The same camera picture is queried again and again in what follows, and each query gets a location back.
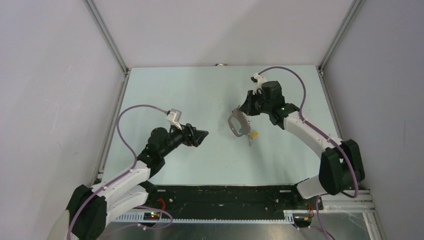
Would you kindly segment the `silver key with yellow tag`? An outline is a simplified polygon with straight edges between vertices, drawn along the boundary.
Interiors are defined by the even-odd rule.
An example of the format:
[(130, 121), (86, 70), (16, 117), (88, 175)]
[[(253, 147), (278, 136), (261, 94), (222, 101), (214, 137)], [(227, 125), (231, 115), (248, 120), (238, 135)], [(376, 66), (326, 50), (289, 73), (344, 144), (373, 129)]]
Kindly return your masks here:
[(253, 137), (252, 136), (248, 136), (248, 146), (251, 147), (252, 146), (252, 142), (253, 142)]

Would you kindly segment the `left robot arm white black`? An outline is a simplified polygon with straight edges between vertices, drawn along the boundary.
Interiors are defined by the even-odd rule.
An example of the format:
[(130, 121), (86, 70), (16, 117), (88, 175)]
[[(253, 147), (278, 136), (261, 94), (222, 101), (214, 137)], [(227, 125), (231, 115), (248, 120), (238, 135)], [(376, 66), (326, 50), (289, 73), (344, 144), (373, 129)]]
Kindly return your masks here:
[(145, 148), (134, 162), (113, 179), (93, 186), (78, 186), (65, 211), (68, 227), (65, 239), (96, 240), (106, 226), (128, 210), (144, 206), (153, 208), (158, 194), (149, 179), (165, 165), (165, 157), (180, 145), (198, 147), (209, 135), (187, 123), (169, 129), (157, 127), (150, 133)]

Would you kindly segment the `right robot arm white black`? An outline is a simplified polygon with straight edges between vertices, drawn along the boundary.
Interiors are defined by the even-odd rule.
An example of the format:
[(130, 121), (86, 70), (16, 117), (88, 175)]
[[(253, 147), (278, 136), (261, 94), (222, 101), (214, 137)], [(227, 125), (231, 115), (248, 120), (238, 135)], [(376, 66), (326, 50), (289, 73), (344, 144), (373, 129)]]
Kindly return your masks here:
[(266, 114), (274, 126), (286, 130), (306, 144), (320, 159), (316, 176), (298, 182), (290, 195), (291, 204), (305, 208), (312, 197), (337, 195), (353, 187), (356, 197), (359, 182), (365, 179), (365, 170), (356, 141), (332, 137), (301, 116), (301, 110), (287, 103), (278, 81), (251, 78), (255, 88), (247, 92), (246, 100), (238, 110), (247, 116)]

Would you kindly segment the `left controller board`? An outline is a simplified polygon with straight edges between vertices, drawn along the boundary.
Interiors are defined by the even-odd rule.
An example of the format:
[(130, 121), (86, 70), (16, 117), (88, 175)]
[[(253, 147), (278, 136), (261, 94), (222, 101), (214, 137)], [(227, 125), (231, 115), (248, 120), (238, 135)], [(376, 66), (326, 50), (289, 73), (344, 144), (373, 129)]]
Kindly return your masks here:
[(154, 212), (154, 211), (149, 211), (149, 212), (144, 212), (143, 213), (143, 220), (144, 221), (158, 221), (161, 219), (161, 213), (160, 212)]

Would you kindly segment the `controller board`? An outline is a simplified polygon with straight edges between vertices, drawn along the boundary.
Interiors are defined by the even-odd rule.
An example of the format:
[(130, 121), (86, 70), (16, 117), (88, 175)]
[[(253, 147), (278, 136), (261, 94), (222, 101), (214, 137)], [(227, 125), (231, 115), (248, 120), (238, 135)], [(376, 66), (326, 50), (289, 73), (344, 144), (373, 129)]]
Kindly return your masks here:
[(294, 215), (293, 220), (295, 222), (311, 222), (313, 219), (312, 216), (306, 216), (306, 215)]
[(154, 211), (149, 211), (149, 212), (144, 212), (143, 213), (143, 220), (144, 221), (158, 221), (161, 219), (161, 213), (160, 212), (154, 212)]

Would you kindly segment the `right controller board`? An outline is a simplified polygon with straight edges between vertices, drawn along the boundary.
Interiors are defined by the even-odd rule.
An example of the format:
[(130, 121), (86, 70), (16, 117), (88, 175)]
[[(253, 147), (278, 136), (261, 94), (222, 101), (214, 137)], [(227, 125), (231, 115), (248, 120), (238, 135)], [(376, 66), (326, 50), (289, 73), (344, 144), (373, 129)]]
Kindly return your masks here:
[(306, 216), (306, 215), (294, 215), (293, 220), (295, 222), (311, 222), (313, 219), (312, 216)]

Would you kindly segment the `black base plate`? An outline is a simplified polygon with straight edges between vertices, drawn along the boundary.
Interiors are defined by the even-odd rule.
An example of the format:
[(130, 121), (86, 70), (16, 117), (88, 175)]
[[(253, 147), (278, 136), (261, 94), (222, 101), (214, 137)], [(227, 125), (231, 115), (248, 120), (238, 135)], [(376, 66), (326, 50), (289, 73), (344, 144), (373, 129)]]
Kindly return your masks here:
[[(327, 195), (303, 199), (294, 190), (295, 185), (154, 185), (146, 203), (132, 209), (160, 212), (159, 220), (174, 222), (287, 221), (286, 211), (301, 210), (310, 215), (312, 203)], [(134, 218), (155, 221), (144, 221), (143, 215), (139, 212)]]

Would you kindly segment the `right aluminium frame post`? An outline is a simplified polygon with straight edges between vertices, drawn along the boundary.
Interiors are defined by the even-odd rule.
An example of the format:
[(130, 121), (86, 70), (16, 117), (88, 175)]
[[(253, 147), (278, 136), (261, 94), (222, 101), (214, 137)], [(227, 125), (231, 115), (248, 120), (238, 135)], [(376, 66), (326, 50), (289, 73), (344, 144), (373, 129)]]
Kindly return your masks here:
[(344, 36), (348, 32), (350, 26), (358, 15), (365, 0), (353, 0), (347, 13), (345, 14), (340, 26), (338, 27), (335, 36), (333, 37), (328, 49), (326, 50), (324, 57), (317, 66), (318, 72), (321, 76), (324, 75), (325, 68), (327, 67), (331, 57), (336, 52), (338, 46), (343, 40)]

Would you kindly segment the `aluminium frame post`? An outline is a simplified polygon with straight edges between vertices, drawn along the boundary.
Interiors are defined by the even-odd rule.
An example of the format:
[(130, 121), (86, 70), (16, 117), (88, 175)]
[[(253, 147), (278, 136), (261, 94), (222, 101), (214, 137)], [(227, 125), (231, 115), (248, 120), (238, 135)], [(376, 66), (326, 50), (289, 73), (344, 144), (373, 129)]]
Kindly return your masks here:
[(343, 40), (344, 36), (348, 32), (350, 26), (358, 15), (365, 0), (353, 0), (347, 13), (345, 14), (340, 26), (338, 27), (335, 36), (333, 37), (328, 49), (326, 50), (324, 57), (317, 66), (318, 72), (321, 76), (324, 75), (325, 68), (327, 67), (331, 57), (336, 52), (338, 46)]
[(105, 44), (109, 48), (112, 56), (117, 62), (119, 69), (123, 73), (124, 76), (128, 75), (129, 68), (125, 63), (124, 58), (122, 57), (117, 44), (115, 43), (113, 36), (111, 35), (103, 17), (100, 13), (96, 3), (94, 0), (83, 0), (89, 14), (91, 15), (95, 25), (97, 26), (100, 35), (102, 36)]

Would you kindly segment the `left aluminium frame post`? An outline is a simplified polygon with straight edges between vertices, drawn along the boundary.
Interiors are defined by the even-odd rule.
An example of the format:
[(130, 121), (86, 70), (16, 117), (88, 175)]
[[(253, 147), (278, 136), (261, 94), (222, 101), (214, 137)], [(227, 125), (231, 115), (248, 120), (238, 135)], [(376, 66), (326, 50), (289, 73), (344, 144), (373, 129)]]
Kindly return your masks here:
[(83, 0), (89, 14), (91, 15), (95, 25), (97, 26), (100, 35), (102, 36), (105, 44), (109, 48), (112, 56), (117, 62), (119, 69), (123, 73), (124, 76), (128, 75), (129, 68), (125, 63), (124, 58), (122, 57), (117, 44), (115, 43), (113, 36), (111, 35), (103, 17), (100, 13), (96, 3), (94, 0)]

